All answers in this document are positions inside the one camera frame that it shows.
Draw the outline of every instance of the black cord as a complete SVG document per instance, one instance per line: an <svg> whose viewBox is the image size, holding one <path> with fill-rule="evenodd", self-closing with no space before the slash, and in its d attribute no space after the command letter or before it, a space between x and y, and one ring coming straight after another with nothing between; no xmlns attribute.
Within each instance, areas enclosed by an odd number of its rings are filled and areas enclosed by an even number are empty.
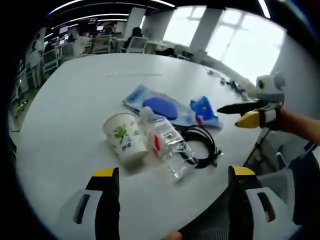
<svg viewBox="0 0 320 240"><path fill-rule="evenodd" d="M281 107L285 104L285 100L283 99L283 102L281 103ZM259 141L259 143L256 143L254 145L254 148L252 149L252 151L250 152L249 156L247 157L247 159L244 162L244 166L248 163L248 161L250 160L250 158L252 157L252 155L254 154L254 152L257 150L257 148L259 146L261 146L261 144L264 142L264 140L266 139L266 137L268 136L268 134L270 133L271 129L269 129L266 134L264 135L263 138L261 138L261 140Z"/></svg>
<svg viewBox="0 0 320 240"><path fill-rule="evenodd" d="M12 133L18 133L18 132L20 132L20 130L13 131L10 127L9 127L9 130L10 130Z"/></svg>
<svg viewBox="0 0 320 240"><path fill-rule="evenodd" d="M213 165L215 167L217 166L216 159L221 151L217 150L213 137L206 129L201 126L193 125L183 130L181 132L181 136L186 142L198 141L203 143L209 152L207 158L200 159L193 157L195 161L189 160L190 157L182 152L181 156L186 160L187 163L193 165L194 162L198 162L195 167L196 169L203 169L209 165Z"/></svg>

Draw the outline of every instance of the human arm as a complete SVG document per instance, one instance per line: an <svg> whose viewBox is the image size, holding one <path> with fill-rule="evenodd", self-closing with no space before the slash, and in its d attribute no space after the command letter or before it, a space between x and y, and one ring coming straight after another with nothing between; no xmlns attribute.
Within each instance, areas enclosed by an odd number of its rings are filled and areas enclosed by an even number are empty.
<svg viewBox="0 0 320 240"><path fill-rule="evenodd" d="M320 145L320 120L291 112L284 107L280 108L279 130Z"/></svg>
<svg viewBox="0 0 320 240"><path fill-rule="evenodd" d="M132 36L130 36L128 38L128 40L125 41L125 43L123 44L122 48L127 49L129 47L130 42L131 42L131 39L132 39Z"/></svg>
<svg viewBox="0 0 320 240"><path fill-rule="evenodd" d="M182 240L182 236L180 232L174 231L168 234L164 240Z"/></svg>
<svg viewBox="0 0 320 240"><path fill-rule="evenodd" d="M94 37L91 39L91 42L93 43L103 43L106 42L108 39L103 38L103 37Z"/></svg>

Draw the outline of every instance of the window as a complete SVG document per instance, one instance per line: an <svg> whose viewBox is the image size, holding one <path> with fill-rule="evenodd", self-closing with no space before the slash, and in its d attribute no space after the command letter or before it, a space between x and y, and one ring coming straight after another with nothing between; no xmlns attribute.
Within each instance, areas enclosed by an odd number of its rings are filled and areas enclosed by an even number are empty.
<svg viewBox="0 0 320 240"><path fill-rule="evenodd" d="M141 21L141 24L140 24L140 28L142 29L143 25L144 25L144 22L145 22L145 19L146 19L146 15L144 15L142 17L142 21Z"/></svg>
<svg viewBox="0 0 320 240"><path fill-rule="evenodd" d="M270 74L280 54L285 30L247 12L227 9L212 33L208 55L249 79Z"/></svg>
<svg viewBox="0 0 320 240"><path fill-rule="evenodd" d="M206 6L177 8L165 31L163 40L188 47L194 38Z"/></svg>

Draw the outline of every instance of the yellow part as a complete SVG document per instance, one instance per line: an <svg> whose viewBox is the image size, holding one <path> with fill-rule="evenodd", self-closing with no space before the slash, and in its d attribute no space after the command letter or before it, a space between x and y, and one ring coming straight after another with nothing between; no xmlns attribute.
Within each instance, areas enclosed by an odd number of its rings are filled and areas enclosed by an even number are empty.
<svg viewBox="0 0 320 240"><path fill-rule="evenodd" d="M244 166L231 165L235 175L256 175L254 171Z"/></svg>
<svg viewBox="0 0 320 240"><path fill-rule="evenodd" d="M115 168L103 168L97 170L92 177L112 177Z"/></svg>
<svg viewBox="0 0 320 240"><path fill-rule="evenodd" d="M260 117L258 111L248 111L246 112L235 125L238 128L254 129L259 127Z"/></svg>

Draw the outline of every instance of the paper cup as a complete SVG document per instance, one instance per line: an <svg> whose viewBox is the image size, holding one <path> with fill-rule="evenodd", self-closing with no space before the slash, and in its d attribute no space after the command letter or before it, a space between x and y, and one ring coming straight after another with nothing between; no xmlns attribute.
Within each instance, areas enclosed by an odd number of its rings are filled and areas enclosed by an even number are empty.
<svg viewBox="0 0 320 240"><path fill-rule="evenodd" d="M121 162L142 159L148 154L133 114L113 115L102 125L102 130Z"/></svg>

